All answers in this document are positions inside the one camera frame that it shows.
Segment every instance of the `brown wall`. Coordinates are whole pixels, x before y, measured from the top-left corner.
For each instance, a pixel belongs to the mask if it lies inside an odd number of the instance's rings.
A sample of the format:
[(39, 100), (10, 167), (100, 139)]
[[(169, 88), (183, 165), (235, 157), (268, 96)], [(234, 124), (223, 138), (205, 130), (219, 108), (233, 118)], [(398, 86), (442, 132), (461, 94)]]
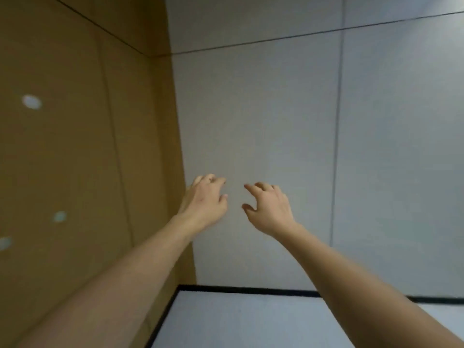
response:
[[(147, 56), (170, 52), (162, 0), (0, 0), (0, 44), (6, 347), (161, 228), (184, 176), (170, 57)], [(23, 106), (24, 94), (42, 108)], [(66, 221), (53, 222), (57, 211)], [(134, 348), (179, 282), (195, 283), (191, 246)]]

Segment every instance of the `hand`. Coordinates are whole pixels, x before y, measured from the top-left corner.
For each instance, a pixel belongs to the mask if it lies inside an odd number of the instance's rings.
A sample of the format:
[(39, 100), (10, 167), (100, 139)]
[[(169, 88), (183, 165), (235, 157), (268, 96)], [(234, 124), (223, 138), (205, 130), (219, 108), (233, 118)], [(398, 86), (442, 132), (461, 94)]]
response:
[(221, 195), (225, 178), (213, 174), (198, 176), (187, 188), (177, 216), (200, 232), (218, 222), (227, 211), (227, 194)]
[(248, 204), (242, 209), (258, 230), (274, 237), (295, 223), (289, 200), (279, 186), (258, 182), (245, 184), (245, 188), (256, 198), (256, 210)]

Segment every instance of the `person's left arm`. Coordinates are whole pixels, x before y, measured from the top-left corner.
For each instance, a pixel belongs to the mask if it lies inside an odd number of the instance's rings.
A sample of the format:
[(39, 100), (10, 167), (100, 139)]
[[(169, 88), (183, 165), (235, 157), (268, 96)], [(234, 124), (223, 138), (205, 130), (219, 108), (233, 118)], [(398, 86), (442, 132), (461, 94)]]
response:
[(127, 348), (182, 251), (227, 211), (224, 178), (198, 176), (171, 221), (57, 308), (20, 348)]

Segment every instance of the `person's right arm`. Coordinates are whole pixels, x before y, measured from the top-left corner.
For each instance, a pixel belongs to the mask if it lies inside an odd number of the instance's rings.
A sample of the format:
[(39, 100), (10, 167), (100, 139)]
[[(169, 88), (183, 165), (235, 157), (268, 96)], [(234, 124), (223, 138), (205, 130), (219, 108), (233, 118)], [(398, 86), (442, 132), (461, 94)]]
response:
[(248, 220), (295, 257), (355, 347), (464, 347), (419, 306), (295, 222), (278, 186), (245, 188), (257, 200), (256, 210), (242, 205)]

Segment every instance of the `white floor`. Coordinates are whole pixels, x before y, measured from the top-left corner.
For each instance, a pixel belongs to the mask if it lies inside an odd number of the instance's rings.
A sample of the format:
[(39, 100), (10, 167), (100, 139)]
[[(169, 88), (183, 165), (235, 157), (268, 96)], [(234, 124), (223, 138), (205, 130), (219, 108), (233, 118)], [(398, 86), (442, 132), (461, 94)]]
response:
[[(420, 305), (464, 339), (464, 306)], [(321, 298), (181, 291), (152, 348), (349, 348)]]

